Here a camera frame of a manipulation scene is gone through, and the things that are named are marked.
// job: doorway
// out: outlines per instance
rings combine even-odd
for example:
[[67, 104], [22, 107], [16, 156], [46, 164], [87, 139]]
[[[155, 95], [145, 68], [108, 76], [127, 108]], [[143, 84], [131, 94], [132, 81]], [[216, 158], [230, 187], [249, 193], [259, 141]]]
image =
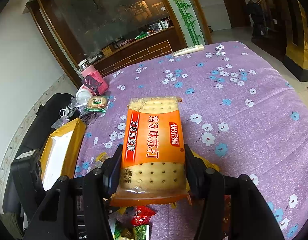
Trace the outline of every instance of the doorway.
[[245, 0], [224, 0], [232, 28], [250, 26], [250, 20], [245, 13]]

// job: plastic bag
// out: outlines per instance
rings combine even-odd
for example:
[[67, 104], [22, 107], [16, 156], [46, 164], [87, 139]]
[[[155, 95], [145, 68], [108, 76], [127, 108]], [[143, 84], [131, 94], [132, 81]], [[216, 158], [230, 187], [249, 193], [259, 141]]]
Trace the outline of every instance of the plastic bag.
[[113, 206], [167, 204], [187, 197], [177, 97], [132, 99]]

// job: yellow envelope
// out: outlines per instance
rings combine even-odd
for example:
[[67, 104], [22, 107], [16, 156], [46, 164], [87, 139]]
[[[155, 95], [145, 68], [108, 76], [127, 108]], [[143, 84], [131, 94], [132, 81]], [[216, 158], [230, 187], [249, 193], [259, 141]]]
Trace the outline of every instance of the yellow envelope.
[[41, 177], [45, 190], [49, 190], [59, 176], [74, 177], [85, 129], [86, 125], [77, 118], [49, 136], [41, 156]]

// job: white container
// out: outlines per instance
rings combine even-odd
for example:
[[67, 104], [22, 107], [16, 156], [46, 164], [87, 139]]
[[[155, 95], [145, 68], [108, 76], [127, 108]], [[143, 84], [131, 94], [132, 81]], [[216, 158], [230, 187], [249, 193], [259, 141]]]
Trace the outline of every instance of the white container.
[[86, 105], [88, 100], [93, 96], [93, 93], [86, 88], [83, 88], [83, 86], [81, 86], [79, 88], [79, 90], [76, 93], [76, 100], [78, 103], [82, 104], [82, 105]]

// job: green candy wrapper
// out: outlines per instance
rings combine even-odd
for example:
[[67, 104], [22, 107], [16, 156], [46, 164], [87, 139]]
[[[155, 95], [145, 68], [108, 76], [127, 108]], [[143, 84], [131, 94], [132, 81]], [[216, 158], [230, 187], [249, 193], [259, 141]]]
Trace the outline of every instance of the green candy wrapper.
[[140, 225], [133, 228], [135, 240], [149, 240], [150, 225]]

